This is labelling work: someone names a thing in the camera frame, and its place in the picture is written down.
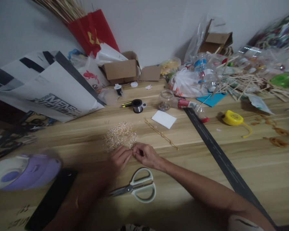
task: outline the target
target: cardboard box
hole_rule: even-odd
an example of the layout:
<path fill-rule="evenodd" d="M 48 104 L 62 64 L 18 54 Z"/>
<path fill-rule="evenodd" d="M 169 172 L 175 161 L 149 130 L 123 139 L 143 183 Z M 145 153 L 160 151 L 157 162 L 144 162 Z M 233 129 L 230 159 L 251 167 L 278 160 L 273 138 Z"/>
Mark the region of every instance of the cardboard box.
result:
<path fill-rule="evenodd" d="M 160 65 L 144 67 L 138 78 L 138 68 L 140 70 L 140 65 L 136 53 L 127 51 L 122 54 L 128 60 L 103 65 L 103 71 L 111 84 L 127 83 L 137 80 L 159 81 L 162 69 Z"/>
<path fill-rule="evenodd" d="M 126 83 L 138 80 L 137 67 L 140 69 L 140 66 L 136 53 L 133 51 L 127 51 L 123 52 L 122 54 L 128 60 L 106 63 L 103 65 L 106 78 L 111 84 Z"/>
<path fill-rule="evenodd" d="M 215 53 L 216 50 L 220 47 L 218 54 L 222 51 L 223 48 L 230 46 L 233 43 L 232 40 L 232 32 L 228 34 L 220 34 L 220 33 L 209 33 L 209 28 L 211 25 L 211 21 L 206 27 L 206 35 L 204 41 L 199 49 L 199 53 L 201 52 L 211 52 Z"/>

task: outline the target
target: white paper square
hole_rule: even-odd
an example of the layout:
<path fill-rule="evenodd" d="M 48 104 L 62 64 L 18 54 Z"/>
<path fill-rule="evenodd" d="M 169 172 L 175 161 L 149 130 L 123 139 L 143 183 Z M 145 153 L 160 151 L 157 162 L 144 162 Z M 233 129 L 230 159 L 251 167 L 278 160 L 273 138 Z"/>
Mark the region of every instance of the white paper square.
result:
<path fill-rule="evenodd" d="M 177 120 L 177 118 L 163 111 L 157 111 L 151 119 L 153 119 L 155 122 L 158 122 L 159 124 L 163 125 L 168 129 L 170 129 L 171 126 L 174 124 L 174 122 Z"/>

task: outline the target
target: white sleeve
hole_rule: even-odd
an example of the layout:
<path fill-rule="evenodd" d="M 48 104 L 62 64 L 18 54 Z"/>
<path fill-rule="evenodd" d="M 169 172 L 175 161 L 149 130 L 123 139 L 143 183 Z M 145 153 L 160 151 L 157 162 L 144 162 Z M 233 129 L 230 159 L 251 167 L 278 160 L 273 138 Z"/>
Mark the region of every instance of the white sleeve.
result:
<path fill-rule="evenodd" d="M 255 223 L 237 216 L 232 215 L 228 219 L 228 231 L 264 231 Z"/>

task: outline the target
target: white scissor handle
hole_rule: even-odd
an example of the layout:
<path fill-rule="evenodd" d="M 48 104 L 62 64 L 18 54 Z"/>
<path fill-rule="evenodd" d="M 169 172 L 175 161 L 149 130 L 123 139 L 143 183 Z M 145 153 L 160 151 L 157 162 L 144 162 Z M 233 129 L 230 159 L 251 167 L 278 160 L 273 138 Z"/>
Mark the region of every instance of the white scissor handle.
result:
<path fill-rule="evenodd" d="M 145 178 L 143 178 L 143 179 L 140 179 L 140 180 L 135 181 L 135 177 L 137 176 L 137 174 L 140 173 L 140 172 L 142 172 L 142 171 L 147 171 L 147 172 L 149 173 L 149 176 L 148 176 L 148 177 L 145 177 Z M 149 169 L 147 169 L 147 168 L 141 168 L 141 169 L 139 169 L 137 172 L 135 172 L 135 174 L 134 174 L 134 176 L 133 176 L 133 179 L 132 179 L 130 185 L 133 185 L 133 186 L 134 186 L 134 185 L 141 184 L 141 183 L 143 183 L 143 182 L 145 182 L 145 181 L 148 181 L 148 180 L 153 180 L 153 175 L 152 175 L 151 171 L 150 171 Z"/>
<path fill-rule="evenodd" d="M 136 195 L 137 192 L 148 190 L 150 188 L 153 189 L 153 192 L 152 192 L 152 194 L 151 194 L 151 196 L 149 198 L 142 199 L 142 198 L 140 198 L 139 196 Z M 155 196 L 156 196 L 156 188 L 155 188 L 154 182 L 152 182 L 152 184 L 149 184 L 149 185 L 147 185 L 145 187 L 133 190 L 132 191 L 132 195 L 134 195 L 134 197 L 136 197 L 136 199 L 139 200 L 142 203 L 150 203 L 150 202 L 152 202 L 154 200 Z"/>

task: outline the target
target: red bag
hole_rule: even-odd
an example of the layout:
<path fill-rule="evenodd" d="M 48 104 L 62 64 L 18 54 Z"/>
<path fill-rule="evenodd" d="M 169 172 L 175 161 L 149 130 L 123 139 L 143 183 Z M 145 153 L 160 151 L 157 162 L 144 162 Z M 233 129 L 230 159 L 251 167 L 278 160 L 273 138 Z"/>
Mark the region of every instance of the red bag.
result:
<path fill-rule="evenodd" d="M 91 51 L 96 56 L 101 49 L 100 43 L 106 43 L 120 52 L 102 10 L 89 13 L 67 27 L 88 56 Z"/>

